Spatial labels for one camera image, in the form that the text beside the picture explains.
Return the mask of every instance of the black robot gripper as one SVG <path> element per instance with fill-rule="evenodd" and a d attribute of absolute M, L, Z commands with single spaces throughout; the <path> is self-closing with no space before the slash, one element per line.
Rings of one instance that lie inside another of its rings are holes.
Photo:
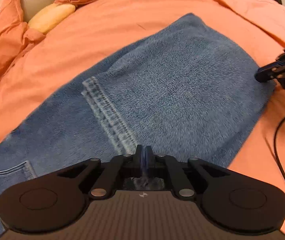
<path fill-rule="evenodd" d="M 187 163 L 154 155 L 137 146 L 134 155 L 110 162 L 91 158 L 36 179 L 13 185 L 0 195 L 5 228 L 22 234 L 60 230 L 77 221 L 95 200 L 124 190 L 128 178 L 160 178 L 164 191 L 196 203 L 210 223 L 239 235 L 279 230 L 285 220 L 285 193 L 279 188 L 198 158 Z"/>

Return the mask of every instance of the bed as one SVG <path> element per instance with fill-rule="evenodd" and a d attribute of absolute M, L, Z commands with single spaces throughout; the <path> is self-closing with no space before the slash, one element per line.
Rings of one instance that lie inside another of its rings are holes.
<path fill-rule="evenodd" d="M 22 0 L 29 21 L 54 0 Z M 0 142 L 63 84 L 118 49 L 165 28 L 187 13 L 243 48 L 259 66 L 285 47 L 285 7 L 272 0 L 95 0 L 79 7 L 0 78 Z M 279 85 L 229 169 L 285 192 L 273 134 L 285 116 Z M 277 148 L 285 169 L 285 124 Z M 282 226 L 285 233 L 285 222 Z"/>

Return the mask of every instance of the logo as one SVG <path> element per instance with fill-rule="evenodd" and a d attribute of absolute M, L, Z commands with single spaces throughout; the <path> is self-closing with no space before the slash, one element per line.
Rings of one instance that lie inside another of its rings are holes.
<path fill-rule="evenodd" d="M 140 197 L 147 197 L 148 194 L 143 192 L 143 193 L 140 193 L 139 196 L 140 196 Z"/>

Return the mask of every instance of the blue denim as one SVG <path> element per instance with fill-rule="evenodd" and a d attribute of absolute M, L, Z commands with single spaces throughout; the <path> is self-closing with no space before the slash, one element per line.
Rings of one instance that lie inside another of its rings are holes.
<path fill-rule="evenodd" d="M 227 167 L 274 89 L 255 81 L 257 68 L 185 15 L 78 75 L 10 133 L 0 144 L 0 194 L 94 156 L 133 154 L 137 144 Z"/>

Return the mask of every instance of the yellow pillow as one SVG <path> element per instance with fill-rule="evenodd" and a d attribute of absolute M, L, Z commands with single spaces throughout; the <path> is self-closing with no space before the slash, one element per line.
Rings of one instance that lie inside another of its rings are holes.
<path fill-rule="evenodd" d="M 47 34 L 63 19 L 67 18 L 76 10 L 73 4 L 52 3 L 39 11 L 28 23 L 30 28 L 36 29 L 43 34 Z"/>

